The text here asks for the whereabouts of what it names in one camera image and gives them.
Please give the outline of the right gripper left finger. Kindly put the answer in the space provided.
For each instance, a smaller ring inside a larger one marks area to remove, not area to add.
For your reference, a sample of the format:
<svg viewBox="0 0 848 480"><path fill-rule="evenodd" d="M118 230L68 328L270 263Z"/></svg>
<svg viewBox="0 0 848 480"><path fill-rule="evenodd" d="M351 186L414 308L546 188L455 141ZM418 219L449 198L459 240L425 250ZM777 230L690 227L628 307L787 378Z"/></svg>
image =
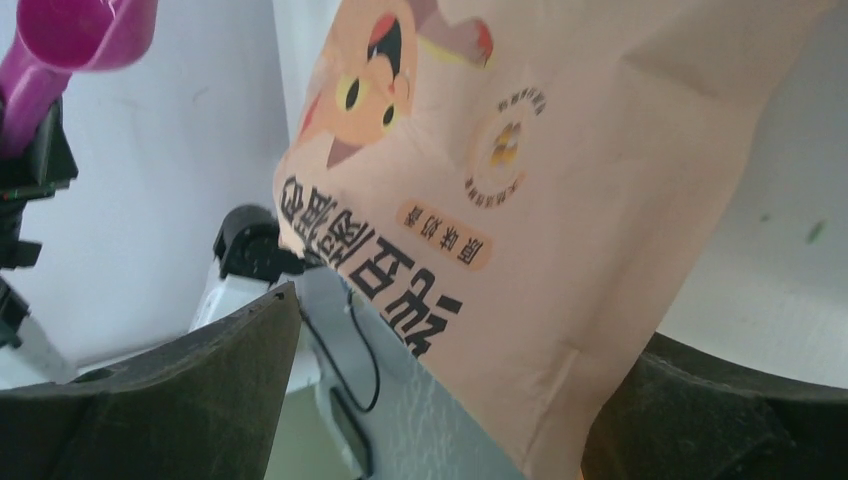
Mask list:
<svg viewBox="0 0 848 480"><path fill-rule="evenodd" d="M301 326L284 283L64 385L1 394L5 479L261 479Z"/></svg>

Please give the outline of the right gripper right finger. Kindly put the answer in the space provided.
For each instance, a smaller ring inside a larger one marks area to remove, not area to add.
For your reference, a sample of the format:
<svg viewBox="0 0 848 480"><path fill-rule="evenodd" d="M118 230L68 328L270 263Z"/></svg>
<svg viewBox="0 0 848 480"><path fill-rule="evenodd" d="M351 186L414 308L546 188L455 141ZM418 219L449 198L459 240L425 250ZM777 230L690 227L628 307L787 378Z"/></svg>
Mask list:
<svg viewBox="0 0 848 480"><path fill-rule="evenodd" d="M601 409L586 479L847 480L847 392L655 334Z"/></svg>

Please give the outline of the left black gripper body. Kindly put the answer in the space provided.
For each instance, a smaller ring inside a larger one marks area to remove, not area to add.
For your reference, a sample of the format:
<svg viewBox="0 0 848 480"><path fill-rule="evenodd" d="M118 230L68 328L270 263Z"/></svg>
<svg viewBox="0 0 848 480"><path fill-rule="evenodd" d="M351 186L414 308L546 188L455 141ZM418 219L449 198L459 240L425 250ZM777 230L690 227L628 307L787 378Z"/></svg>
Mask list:
<svg viewBox="0 0 848 480"><path fill-rule="evenodd" d="M56 100L23 153L1 162L1 269L30 268L42 245L20 238L25 207L48 200L78 176L63 128L62 101Z"/></svg>

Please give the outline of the magenta plastic scoop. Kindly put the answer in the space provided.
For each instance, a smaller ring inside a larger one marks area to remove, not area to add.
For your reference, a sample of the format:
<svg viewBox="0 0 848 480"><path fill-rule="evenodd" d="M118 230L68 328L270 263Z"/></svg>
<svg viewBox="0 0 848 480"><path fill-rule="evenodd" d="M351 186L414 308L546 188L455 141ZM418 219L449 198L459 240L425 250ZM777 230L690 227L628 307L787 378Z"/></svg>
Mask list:
<svg viewBox="0 0 848 480"><path fill-rule="evenodd" d="M17 157L78 72L118 70L148 51L156 0L24 0L1 62L1 156Z"/></svg>

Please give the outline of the pink cat litter bag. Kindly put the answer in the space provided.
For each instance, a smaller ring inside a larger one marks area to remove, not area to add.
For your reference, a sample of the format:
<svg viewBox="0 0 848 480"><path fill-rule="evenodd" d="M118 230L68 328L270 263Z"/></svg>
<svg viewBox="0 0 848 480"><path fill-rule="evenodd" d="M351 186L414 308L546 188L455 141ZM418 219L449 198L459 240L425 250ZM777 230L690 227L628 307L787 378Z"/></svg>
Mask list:
<svg viewBox="0 0 848 480"><path fill-rule="evenodd" d="M827 1L344 1L279 164L313 254L530 479L589 429Z"/></svg>

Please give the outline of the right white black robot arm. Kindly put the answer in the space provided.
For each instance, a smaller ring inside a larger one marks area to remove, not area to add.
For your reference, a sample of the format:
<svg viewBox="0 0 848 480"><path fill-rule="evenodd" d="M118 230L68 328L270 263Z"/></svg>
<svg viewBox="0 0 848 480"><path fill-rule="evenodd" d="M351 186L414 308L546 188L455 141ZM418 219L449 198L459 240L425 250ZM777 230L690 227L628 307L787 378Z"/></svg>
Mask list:
<svg viewBox="0 0 848 480"><path fill-rule="evenodd" d="M5 479L260 479L271 457L302 321L271 282L306 264L276 246L270 213L232 210L214 244L223 280L257 301L220 322L67 384L1 394ZM432 378L411 379L378 419L390 446L338 388L327 397L355 440L360 479L507 479L517 471ZM602 408L582 461L588 479L843 479L847 393L718 359L662 335Z"/></svg>

